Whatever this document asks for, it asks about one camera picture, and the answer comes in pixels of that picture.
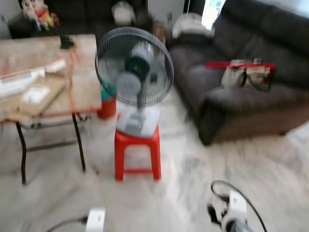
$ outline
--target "wooden table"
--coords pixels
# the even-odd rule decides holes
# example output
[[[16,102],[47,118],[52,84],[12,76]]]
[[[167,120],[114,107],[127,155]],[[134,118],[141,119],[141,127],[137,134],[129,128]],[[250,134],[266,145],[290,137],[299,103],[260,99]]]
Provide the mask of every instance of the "wooden table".
[[[37,118],[72,115],[82,167],[85,172],[83,147],[76,115],[96,112],[101,108],[100,84],[94,65],[97,46],[94,35],[78,35],[71,36],[71,38],[75,43],[75,47],[68,50],[60,49],[59,37],[0,41],[0,78],[4,78],[9,73],[45,66],[60,58],[66,61],[67,67],[63,73],[68,82],[68,87]],[[1,100],[0,106],[6,104],[6,101],[9,100]],[[21,165],[23,184],[26,184],[27,151],[66,145],[62,143],[27,149],[20,122],[6,119],[0,121],[0,124],[3,123],[16,124],[23,149]]]

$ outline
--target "fan base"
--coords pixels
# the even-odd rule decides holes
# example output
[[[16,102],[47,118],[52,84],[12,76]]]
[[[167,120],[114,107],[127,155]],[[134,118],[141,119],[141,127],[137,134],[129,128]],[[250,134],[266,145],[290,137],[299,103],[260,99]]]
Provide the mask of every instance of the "fan base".
[[[127,109],[117,121],[117,130],[140,138],[152,138],[160,118],[157,107]]]

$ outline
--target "window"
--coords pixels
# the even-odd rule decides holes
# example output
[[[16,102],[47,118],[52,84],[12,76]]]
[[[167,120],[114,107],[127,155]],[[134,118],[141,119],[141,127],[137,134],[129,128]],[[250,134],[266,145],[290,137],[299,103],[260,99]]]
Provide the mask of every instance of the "window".
[[[212,25],[216,18],[219,16],[220,11],[223,7],[225,0],[206,0],[203,16],[202,16],[202,24],[209,30],[211,30]]]

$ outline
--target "marble floor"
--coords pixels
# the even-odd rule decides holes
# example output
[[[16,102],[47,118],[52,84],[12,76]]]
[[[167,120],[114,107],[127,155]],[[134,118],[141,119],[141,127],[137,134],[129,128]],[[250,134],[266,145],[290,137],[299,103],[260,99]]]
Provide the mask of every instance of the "marble floor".
[[[150,175],[114,179],[115,119],[81,126],[87,172],[78,146],[29,153],[28,185],[21,185],[21,145],[14,125],[0,130],[0,232],[44,232],[68,218],[106,207],[107,232],[219,232],[206,205],[223,205],[212,180],[239,187],[260,212],[269,232],[309,231],[309,124],[285,137],[267,136],[204,147],[176,90],[160,103],[162,180]],[[28,145],[75,137],[72,125],[26,130]],[[145,148],[127,151],[126,165],[146,165]],[[262,231],[249,210],[249,225]],[[59,232],[83,232],[68,225]]]

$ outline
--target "red plastic stool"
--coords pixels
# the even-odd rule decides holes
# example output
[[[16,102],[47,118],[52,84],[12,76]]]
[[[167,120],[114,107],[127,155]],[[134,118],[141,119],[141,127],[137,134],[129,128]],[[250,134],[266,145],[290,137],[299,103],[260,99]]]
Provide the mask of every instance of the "red plastic stool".
[[[151,170],[125,169],[125,150],[130,145],[147,145],[150,148]],[[115,178],[122,181],[124,173],[139,174],[153,173],[155,180],[161,179],[160,137],[159,127],[156,127],[154,136],[150,139],[142,139],[124,134],[118,130],[115,133]]]

